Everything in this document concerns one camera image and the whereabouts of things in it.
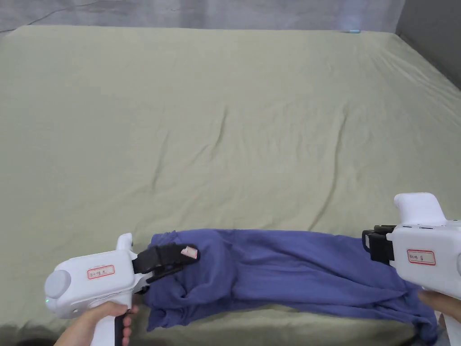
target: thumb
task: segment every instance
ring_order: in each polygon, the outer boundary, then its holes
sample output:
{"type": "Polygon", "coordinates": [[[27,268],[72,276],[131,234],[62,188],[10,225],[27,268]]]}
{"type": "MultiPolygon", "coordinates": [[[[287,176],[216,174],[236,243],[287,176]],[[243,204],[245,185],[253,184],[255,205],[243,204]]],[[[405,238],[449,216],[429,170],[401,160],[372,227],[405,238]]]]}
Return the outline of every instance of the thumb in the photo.
{"type": "Polygon", "coordinates": [[[420,300],[443,314],[461,322],[461,300],[433,291],[418,292],[420,300]]]}
{"type": "Polygon", "coordinates": [[[100,319],[107,316],[120,316],[126,313],[128,306],[117,304],[114,302],[105,302],[104,304],[98,305],[95,308],[88,310],[87,312],[93,319],[99,321],[100,319]]]}

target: red label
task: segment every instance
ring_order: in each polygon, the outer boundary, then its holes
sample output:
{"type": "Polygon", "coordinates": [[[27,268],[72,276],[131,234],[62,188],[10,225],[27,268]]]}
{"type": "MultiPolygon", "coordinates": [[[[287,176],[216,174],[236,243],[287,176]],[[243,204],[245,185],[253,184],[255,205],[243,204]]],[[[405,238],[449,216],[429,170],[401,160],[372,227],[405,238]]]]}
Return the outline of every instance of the red label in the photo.
{"type": "Polygon", "coordinates": [[[87,276],[88,276],[88,279],[90,280],[99,279],[104,276],[109,276],[113,274],[115,274],[115,268],[112,265],[90,269],[89,271],[87,271],[87,276]]]}
{"type": "Polygon", "coordinates": [[[435,255],[430,250],[407,250],[408,260],[410,263],[423,264],[426,266],[435,266],[435,255]]]}

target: fabric fold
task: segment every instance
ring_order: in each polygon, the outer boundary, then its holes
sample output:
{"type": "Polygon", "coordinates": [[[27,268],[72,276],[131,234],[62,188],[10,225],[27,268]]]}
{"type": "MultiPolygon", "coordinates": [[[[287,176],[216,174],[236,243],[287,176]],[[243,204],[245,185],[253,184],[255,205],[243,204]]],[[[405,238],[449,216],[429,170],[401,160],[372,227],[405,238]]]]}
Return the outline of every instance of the fabric fold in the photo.
{"type": "Polygon", "coordinates": [[[282,304],[301,311],[412,323],[437,339],[420,287],[372,262],[361,239],[304,231],[197,229],[156,234],[151,245],[195,244],[198,263],[151,285],[148,330],[223,311],[282,304]]]}

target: human hand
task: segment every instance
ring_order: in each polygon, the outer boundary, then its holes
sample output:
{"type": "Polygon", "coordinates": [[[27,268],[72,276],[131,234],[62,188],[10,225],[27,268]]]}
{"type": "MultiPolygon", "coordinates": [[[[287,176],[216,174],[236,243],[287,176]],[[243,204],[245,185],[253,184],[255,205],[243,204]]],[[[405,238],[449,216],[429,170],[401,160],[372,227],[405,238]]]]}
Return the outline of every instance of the human hand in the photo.
{"type": "MultiPolygon", "coordinates": [[[[418,297],[424,304],[461,323],[461,300],[433,291],[421,291],[418,297]]],[[[440,316],[439,323],[446,327],[443,315],[440,316]]]]}
{"type": "MultiPolygon", "coordinates": [[[[95,334],[96,324],[102,318],[107,316],[121,316],[126,313],[126,311],[126,305],[120,305],[114,302],[106,302],[95,308],[86,310],[65,330],[54,346],[90,346],[95,334]]],[[[134,305],[129,313],[135,314],[138,311],[139,308],[134,305]]],[[[123,346],[128,346],[130,342],[130,325],[131,317],[126,316],[123,319],[123,346]]]]}

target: sticker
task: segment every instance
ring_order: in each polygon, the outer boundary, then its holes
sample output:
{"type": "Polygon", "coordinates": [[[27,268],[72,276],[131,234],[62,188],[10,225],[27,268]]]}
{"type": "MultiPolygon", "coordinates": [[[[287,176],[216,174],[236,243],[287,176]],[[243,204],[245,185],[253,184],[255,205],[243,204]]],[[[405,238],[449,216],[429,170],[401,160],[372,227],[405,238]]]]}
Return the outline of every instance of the sticker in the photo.
{"type": "Polygon", "coordinates": [[[99,278],[102,278],[104,276],[109,276],[109,275],[112,275],[112,274],[115,274],[115,268],[112,265],[111,266],[105,266],[105,267],[99,267],[99,268],[95,268],[95,269],[90,269],[87,272],[88,279],[90,279],[90,280],[99,279],[99,278]]]}
{"type": "Polygon", "coordinates": [[[193,259],[197,259],[197,252],[198,252],[198,251],[197,251],[196,249],[191,248],[191,247],[189,247],[189,246],[186,246],[185,249],[182,249],[182,250],[181,250],[181,253],[182,253],[183,255],[186,255],[187,257],[191,257],[191,258],[193,258],[193,259]]]}
{"type": "Polygon", "coordinates": [[[410,263],[435,266],[435,255],[429,250],[407,250],[410,263]]]}

